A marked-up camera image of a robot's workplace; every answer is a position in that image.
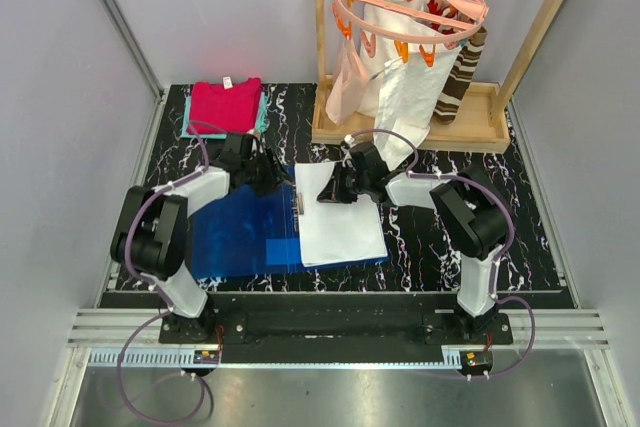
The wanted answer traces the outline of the white paper stack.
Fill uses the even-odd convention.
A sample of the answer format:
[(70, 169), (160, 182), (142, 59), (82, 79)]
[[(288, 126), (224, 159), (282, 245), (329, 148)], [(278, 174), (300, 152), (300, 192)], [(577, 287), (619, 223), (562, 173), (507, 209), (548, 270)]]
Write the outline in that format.
[(378, 206), (368, 196), (351, 204), (317, 200), (333, 162), (295, 165), (298, 232), (304, 267), (374, 261), (388, 257)]

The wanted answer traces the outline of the blue file folder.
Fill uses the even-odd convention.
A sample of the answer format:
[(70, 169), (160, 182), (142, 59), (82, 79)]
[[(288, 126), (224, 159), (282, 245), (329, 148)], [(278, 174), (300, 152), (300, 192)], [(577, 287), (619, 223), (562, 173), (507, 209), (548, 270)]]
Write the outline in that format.
[(301, 262), (295, 185), (257, 197), (248, 186), (192, 217), (190, 270), (197, 279), (299, 273), (389, 258), (306, 268)]

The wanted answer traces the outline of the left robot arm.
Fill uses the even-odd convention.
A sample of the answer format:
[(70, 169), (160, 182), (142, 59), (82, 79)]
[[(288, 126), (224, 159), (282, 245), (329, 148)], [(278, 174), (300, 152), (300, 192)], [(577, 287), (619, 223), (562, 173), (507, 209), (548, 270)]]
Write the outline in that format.
[(241, 187), (260, 197), (293, 179), (272, 149), (251, 133), (228, 133), (213, 151), (203, 140), (198, 143), (202, 160), (192, 173), (159, 187), (127, 190), (110, 256), (165, 302), (161, 317), (167, 324), (203, 343), (219, 329), (213, 301), (186, 265), (190, 217)]

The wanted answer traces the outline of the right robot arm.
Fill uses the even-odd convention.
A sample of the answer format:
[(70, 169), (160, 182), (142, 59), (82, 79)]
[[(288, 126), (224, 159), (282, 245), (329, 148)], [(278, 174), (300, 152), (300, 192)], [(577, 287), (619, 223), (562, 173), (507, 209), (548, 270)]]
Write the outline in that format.
[(511, 212), (499, 192), (480, 168), (453, 174), (390, 169), (371, 142), (346, 152), (316, 200), (351, 204), (366, 195), (379, 205), (434, 211), (461, 259), (457, 305), (445, 328), (463, 342), (480, 341), (498, 313), (498, 266), (515, 237)]

